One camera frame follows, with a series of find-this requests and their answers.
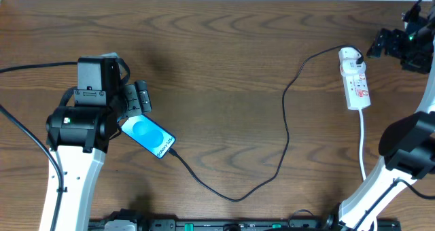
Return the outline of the blue Galaxy smartphone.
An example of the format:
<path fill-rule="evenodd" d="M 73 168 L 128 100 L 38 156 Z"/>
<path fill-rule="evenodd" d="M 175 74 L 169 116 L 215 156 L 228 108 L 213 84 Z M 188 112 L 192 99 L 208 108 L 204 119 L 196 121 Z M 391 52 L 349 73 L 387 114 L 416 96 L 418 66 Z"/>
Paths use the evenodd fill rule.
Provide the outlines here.
<path fill-rule="evenodd" d="M 127 119 L 121 129 L 157 158 L 163 158 L 176 142 L 171 133 L 146 115 Z"/>

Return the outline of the white power strip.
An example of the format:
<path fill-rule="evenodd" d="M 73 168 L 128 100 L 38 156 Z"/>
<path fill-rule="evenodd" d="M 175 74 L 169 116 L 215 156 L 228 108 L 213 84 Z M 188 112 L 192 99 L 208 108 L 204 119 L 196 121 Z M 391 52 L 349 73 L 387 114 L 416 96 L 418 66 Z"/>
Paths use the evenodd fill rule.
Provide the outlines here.
<path fill-rule="evenodd" d="M 355 48 L 351 47 L 342 48 L 338 56 L 347 108 L 357 111 L 370 106 L 364 57 Z"/>

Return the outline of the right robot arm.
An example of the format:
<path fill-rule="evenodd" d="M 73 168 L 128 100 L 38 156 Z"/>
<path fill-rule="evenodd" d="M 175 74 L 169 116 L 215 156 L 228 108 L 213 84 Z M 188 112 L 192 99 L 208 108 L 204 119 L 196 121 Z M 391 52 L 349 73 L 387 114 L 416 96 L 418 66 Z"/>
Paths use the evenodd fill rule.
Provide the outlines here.
<path fill-rule="evenodd" d="M 434 173 L 434 9 L 420 15 L 420 3 L 402 15 L 404 30 L 381 29 L 366 55 L 385 54 L 404 70 L 428 76 L 416 112 L 384 131 L 377 164 L 348 199 L 331 213 L 324 230 L 369 230 L 377 215 L 404 189 Z"/>

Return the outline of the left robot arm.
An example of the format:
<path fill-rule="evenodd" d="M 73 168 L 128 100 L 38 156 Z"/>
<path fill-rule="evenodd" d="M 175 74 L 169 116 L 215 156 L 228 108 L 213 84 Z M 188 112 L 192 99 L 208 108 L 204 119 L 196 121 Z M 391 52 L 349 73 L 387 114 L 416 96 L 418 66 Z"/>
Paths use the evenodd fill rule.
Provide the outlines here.
<path fill-rule="evenodd" d="M 119 121 L 152 110 L 146 82 L 129 84 L 130 71 L 115 53 L 82 56 L 77 86 L 48 116 L 48 187 L 40 230 L 87 230 L 92 198 Z"/>

